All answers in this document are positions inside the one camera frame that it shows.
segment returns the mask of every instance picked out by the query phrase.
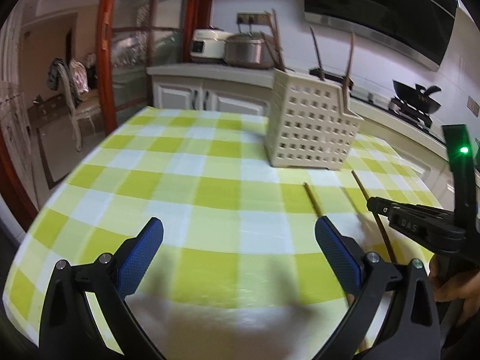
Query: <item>perforated basket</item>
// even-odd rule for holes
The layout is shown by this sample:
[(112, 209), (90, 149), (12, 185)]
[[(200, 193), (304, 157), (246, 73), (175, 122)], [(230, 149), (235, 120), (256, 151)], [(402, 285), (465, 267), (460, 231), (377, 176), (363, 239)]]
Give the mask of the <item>perforated basket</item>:
[(336, 83), (275, 70), (265, 138), (272, 166), (340, 169), (363, 121), (349, 101)]

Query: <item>rice cooker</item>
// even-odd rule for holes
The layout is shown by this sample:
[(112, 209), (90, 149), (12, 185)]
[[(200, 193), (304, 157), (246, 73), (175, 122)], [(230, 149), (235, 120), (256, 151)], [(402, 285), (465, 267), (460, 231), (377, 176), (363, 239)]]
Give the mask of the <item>rice cooker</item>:
[(230, 32), (214, 27), (195, 30), (190, 45), (192, 61), (222, 63), (225, 53), (225, 40), (232, 35)]

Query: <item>black frying pan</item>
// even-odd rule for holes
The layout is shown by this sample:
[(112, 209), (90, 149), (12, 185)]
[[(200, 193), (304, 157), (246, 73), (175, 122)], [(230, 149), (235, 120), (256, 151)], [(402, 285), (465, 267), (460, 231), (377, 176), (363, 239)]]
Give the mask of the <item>black frying pan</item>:
[(400, 100), (403, 100), (427, 115), (437, 112), (441, 107), (440, 103), (437, 103), (430, 97), (430, 95), (433, 93), (442, 91), (436, 85), (426, 89), (425, 87), (417, 84), (415, 88), (412, 88), (408, 85), (402, 84), (401, 82), (393, 81), (393, 87), (397, 97)]

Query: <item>yellow and white tablecloth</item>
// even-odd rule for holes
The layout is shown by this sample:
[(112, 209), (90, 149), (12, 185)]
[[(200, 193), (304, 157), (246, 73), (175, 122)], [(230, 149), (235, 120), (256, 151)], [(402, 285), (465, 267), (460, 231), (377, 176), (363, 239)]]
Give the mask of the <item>yellow and white tablecloth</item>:
[[(266, 158), (267, 119), (147, 107), (85, 158), (47, 202), (10, 269), (3, 302), (38, 343), (56, 261), (91, 263), (136, 236), (150, 217), (162, 246), (126, 301), (170, 360), (308, 359), (347, 310), (314, 237), (302, 186), (364, 251), (388, 260), (352, 174), (371, 196), (438, 206), (383, 140), (358, 135), (342, 171), (275, 169)], [(431, 254), (390, 230), (400, 263)], [(369, 330), (371, 341), (388, 299)], [(106, 343), (116, 348), (92, 300)]]

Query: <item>metal bolt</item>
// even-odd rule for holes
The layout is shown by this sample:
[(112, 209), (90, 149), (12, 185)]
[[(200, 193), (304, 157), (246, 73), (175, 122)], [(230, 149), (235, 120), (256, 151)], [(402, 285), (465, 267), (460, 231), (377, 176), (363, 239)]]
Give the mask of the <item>metal bolt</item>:
[(367, 260), (371, 263), (377, 263), (378, 261), (380, 261), (380, 256), (374, 251), (371, 251), (367, 253)]
[(107, 264), (110, 262), (112, 259), (112, 255), (110, 253), (104, 253), (100, 257), (98, 257), (98, 261), (100, 261), (101, 264)]
[(57, 263), (55, 264), (55, 267), (57, 269), (60, 269), (60, 270), (62, 270), (66, 266), (67, 266), (67, 262), (64, 259), (61, 259), (60, 261), (57, 261)]
[(417, 269), (422, 269), (423, 268), (423, 262), (421, 262), (419, 259), (413, 259), (412, 260), (412, 265)]

